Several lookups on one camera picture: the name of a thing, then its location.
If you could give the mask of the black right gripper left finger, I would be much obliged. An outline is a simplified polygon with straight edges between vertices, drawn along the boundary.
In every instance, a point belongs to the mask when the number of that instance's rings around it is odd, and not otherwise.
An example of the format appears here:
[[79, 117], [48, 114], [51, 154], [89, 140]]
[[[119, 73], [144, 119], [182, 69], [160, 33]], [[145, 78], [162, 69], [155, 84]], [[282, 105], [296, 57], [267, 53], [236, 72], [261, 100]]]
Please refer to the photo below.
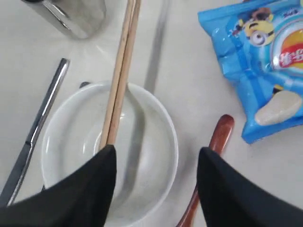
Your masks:
[[2, 227], [102, 227], [117, 173], [116, 149], [106, 145], [70, 176], [0, 210]]

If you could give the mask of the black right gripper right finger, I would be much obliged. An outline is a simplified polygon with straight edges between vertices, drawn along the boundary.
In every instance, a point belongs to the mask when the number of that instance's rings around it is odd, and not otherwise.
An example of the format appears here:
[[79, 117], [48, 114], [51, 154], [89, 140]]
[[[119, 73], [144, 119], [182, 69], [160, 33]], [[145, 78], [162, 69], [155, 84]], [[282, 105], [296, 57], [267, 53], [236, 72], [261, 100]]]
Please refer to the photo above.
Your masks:
[[303, 211], [261, 189], [209, 147], [201, 148], [197, 187], [208, 227], [301, 227]]

